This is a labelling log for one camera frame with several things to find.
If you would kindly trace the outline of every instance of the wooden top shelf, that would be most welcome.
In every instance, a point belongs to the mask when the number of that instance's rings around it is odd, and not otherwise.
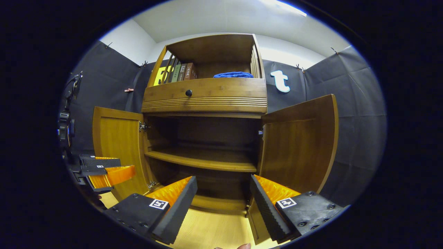
[[[251,61],[253,34],[220,34],[196,37],[167,45],[167,49],[183,62]]]
[[[145,155],[190,167],[234,172],[254,173],[257,171],[256,166],[246,152],[171,147],[150,151],[145,153]]]

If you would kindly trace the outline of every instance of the wooden shelf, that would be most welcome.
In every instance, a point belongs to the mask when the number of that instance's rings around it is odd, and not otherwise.
[[[150,151],[145,153],[145,155],[155,159],[190,167],[233,172],[254,173],[257,171],[256,166],[246,155],[246,152],[189,147],[171,147]]]
[[[195,195],[191,205],[217,210],[245,210],[246,201]]]

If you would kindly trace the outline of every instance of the yellow sign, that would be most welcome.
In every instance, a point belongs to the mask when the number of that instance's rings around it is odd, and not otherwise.
[[[166,69],[165,66],[159,68],[159,71],[157,73],[157,77],[155,78],[155,81],[154,81],[154,86],[160,85],[160,82],[162,81],[162,78],[163,78],[163,74],[165,73],[165,69]],[[167,68],[167,72],[166,72],[166,75],[165,75],[165,81],[166,81],[166,78],[167,78],[167,74],[168,73],[172,73],[173,71],[174,71],[174,67],[173,66],[169,66]]]

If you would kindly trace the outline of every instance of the book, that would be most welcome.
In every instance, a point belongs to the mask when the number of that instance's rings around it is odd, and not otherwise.
[[[179,73],[180,73],[180,68],[181,67],[182,67],[182,65],[180,63],[175,66],[174,73],[172,74],[171,82],[176,82],[177,81],[177,78],[179,77]]]
[[[183,78],[185,77],[185,70],[186,70],[186,63],[183,63],[182,66],[180,67],[180,72],[179,72],[179,76],[177,77],[177,81],[182,81]]]
[[[195,65],[194,63],[188,63],[186,65],[186,72],[185,72],[185,78],[183,80],[192,80],[192,79],[196,79],[197,78],[197,74],[196,74],[196,69],[195,69]]]

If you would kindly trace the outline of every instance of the drawer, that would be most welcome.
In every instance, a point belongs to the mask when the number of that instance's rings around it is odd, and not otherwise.
[[[147,87],[141,111],[266,113],[266,106],[262,78],[203,78]]]

